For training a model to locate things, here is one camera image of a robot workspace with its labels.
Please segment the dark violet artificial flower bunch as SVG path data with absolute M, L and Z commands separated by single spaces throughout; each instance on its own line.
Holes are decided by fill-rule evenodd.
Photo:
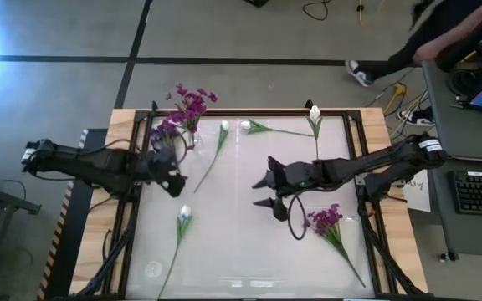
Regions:
M 169 120 L 163 120 L 157 127 L 151 129 L 151 147 L 160 149 L 174 146 L 174 140 L 180 135 L 177 126 Z

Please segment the grey desk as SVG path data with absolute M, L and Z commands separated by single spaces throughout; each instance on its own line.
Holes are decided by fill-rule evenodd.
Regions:
M 449 74 L 435 62 L 422 63 L 438 138 L 449 158 L 432 172 L 433 189 L 447 250 L 482 255 L 482 215 L 459 214 L 454 205 L 451 171 L 482 172 L 482 112 L 459 106 L 448 88 Z

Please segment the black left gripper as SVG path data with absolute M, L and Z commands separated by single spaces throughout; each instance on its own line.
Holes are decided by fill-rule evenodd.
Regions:
M 173 146 L 148 151 L 146 165 L 152 181 L 162 182 L 161 187 L 169 196 L 180 196 L 187 178 L 179 171 L 177 152 Z

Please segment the white artificial tulip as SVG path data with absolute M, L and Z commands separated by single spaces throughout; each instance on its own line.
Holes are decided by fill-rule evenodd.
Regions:
M 320 127 L 323 121 L 323 116 L 321 115 L 320 109 L 317 105 L 313 105 L 310 108 L 309 114 L 306 116 L 306 119 L 309 123 L 310 128 L 312 129 L 313 136 L 315 139 L 315 153 L 316 159 L 319 159 L 319 134 L 320 134 Z
M 183 205 L 180 214 L 177 216 L 177 240 L 176 240 L 176 247 L 172 256 L 171 264 L 169 266 L 169 269 L 167 271 L 167 275 L 165 277 L 165 280 L 163 282 L 163 285 L 160 289 L 160 292 L 157 296 L 157 299 L 160 300 L 161 296 L 163 295 L 163 292 L 167 286 L 167 283 L 169 281 L 169 278 L 172 274 L 172 270 L 174 268 L 176 258 L 179 252 L 179 248 L 182 244 L 182 240 L 186 235 L 187 229 L 190 227 L 192 223 L 192 209 L 188 205 Z
M 198 191 L 199 187 L 202 185 L 202 183 L 205 181 L 206 177 L 208 176 L 209 172 L 212 170 L 213 165 L 215 164 L 215 162 L 218 158 L 218 155 L 219 155 L 220 151 L 222 150 L 226 139 L 228 138 L 228 132 L 229 132 L 229 122 L 224 120 L 221 123 L 220 128 L 219 128 L 218 142 L 217 142 L 217 147 L 216 147 L 216 150 L 215 150 L 213 160 L 211 161 L 207 170 L 204 172 L 202 179 L 199 181 L 199 183 L 195 187 L 195 189 L 193 191 L 194 193 L 196 193 Z
M 303 134 L 303 133 L 298 133 L 298 132 L 293 132 L 288 130 L 272 129 L 272 128 L 269 128 L 268 126 L 262 125 L 259 122 L 256 122 L 251 119 L 242 121 L 240 123 L 240 126 L 248 135 L 263 133 L 263 132 L 279 132 L 279 133 L 285 133 L 285 134 L 312 137 L 312 135 L 309 135 L 309 134 Z

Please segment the black diagonal strut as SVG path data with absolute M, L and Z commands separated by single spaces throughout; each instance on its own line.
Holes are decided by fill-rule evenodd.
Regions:
M 122 249 L 126 247 L 135 232 L 134 226 L 128 226 L 122 233 L 120 240 L 115 244 L 109 255 L 106 257 L 100 269 L 87 285 L 78 292 L 78 295 L 93 295 L 98 291 L 102 282 L 106 279 L 108 272 L 114 267 L 115 260 L 119 257 Z
M 382 261 L 387 265 L 390 272 L 402 286 L 403 290 L 407 295 L 425 295 L 425 292 L 417 288 L 410 278 L 403 272 L 403 270 L 398 266 L 397 262 L 393 259 L 391 253 L 384 246 L 381 239 L 372 229 L 371 225 L 368 224 L 364 227 L 364 232 L 367 234 L 369 241 L 372 246 L 379 252 L 382 257 Z

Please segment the black table frame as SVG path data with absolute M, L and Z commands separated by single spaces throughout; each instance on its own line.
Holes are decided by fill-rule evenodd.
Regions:
M 333 192 L 306 192 L 285 198 L 290 220 L 253 203 L 274 195 L 253 189 L 267 169 L 267 158 L 284 164 L 316 159 L 313 137 L 279 132 L 248 135 L 240 126 L 254 120 L 277 130 L 311 135 L 305 110 L 212 110 L 202 118 L 200 152 L 182 154 L 187 177 L 182 194 L 170 197 L 159 186 L 144 186 L 136 217 L 130 261 L 125 267 L 124 297 L 135 301 L 237 299 L 370 298 L 389 292 L 381 259 L 367 240 L 359 217 L 359 186 L 349 181 Z M 221 123 L 228 138 L 205 181 L 194 193 L 213 160 Z M 352 159 L 368 150 L 362 114 L 325 110 L 319 136 L 319 158 Z M 307 214 L 339 205 L 341 238 L 363 288 L 340 254 L 311 229 Z M 177 240 L 177 216 L 192 209 L 167 286 L 158 300 Z

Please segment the white paper sheet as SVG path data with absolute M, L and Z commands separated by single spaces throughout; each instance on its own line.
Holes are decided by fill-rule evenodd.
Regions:
M 428 172 L 420 171 L 412 180 L 406 181 L 403 187 L 403 196 L 409 209 L 431 212 Z

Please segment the clear glass vase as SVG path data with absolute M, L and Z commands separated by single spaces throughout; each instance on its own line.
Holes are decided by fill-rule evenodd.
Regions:
M 191 132 L 190 130 L 184 130 L 182 137 L 187 143 L 187 149 L 189 151 L 200 152 L 203 149 L 203 138 L 197 132 Z

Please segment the black keyboard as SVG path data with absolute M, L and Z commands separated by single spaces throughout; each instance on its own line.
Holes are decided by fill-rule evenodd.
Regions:
M 458 214 L 482 215 L 482 172 L 450 171 L 449 184 Z

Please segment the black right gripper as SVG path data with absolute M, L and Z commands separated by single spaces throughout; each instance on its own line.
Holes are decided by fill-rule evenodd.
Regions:
M 278 197 L 286 197 L 322 185 L 321 178 L 310 163 L 297 161 L 284 165 L 272 156 L 267 158 L 267 162 L 268 168 L 264 177 L 252 185 L 253 189 L 263 187 L 275 189 L 278 185 Z M 280 199 L 267 198 L 254 202 L 254 205 L 270 208 L 274 218 L 280 222 L 288 220 L 287 208 Z

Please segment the magenta artificial flower bunch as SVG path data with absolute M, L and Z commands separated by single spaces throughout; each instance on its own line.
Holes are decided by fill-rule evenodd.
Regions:
M 365 288 L 366 285 L 352 264 L 341 238 L 340 221 L 343 215 L 339 213 L 339 205 L 337 203 L 331 204 L 326 209 L 308 213 L 306 217 L 304 229 L 311 229 L 317 236 L 329 243 L 345 260 L 356 279 Z
M 187 146 L 193 149 L 196 146 L 199 120 L 206 113 L 208 103 L 216 103 L 218 97 L 203 88 L 191 91 L 181 83 L 176 85 L 175 93 L 180 101 L 174 103 L 176 109 L 167 115 L 166 128 L 171 132 L 181 129 L 183 134 L 187 133 Z

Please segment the hazard striped black board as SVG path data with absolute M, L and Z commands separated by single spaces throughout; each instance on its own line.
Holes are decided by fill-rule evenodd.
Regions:
M 54 236 L 34 301 L 69 294 L 86 224 L 85 212 L 93 189 L 80 180 L 69 181 L 63 195 Z

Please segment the person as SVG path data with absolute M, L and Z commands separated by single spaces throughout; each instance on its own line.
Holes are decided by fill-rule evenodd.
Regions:
M 482 0 L 441 0 L 399 51 L 366 71 L 366 79 L 375 81 L 408 65 L 435 60 L 481 23 Z

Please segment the person's shoe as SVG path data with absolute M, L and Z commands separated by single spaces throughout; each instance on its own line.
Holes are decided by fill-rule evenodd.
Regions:
M 431 107 L 427 109 L 403 110 L 397 113 L 397 117 L 407 125 L 432 126 L 435 125 Z
M 362 87 L 371 86 L 377 79 L 356 60 L 346 60 L 345 66 L 348 74 L 352 76 Z

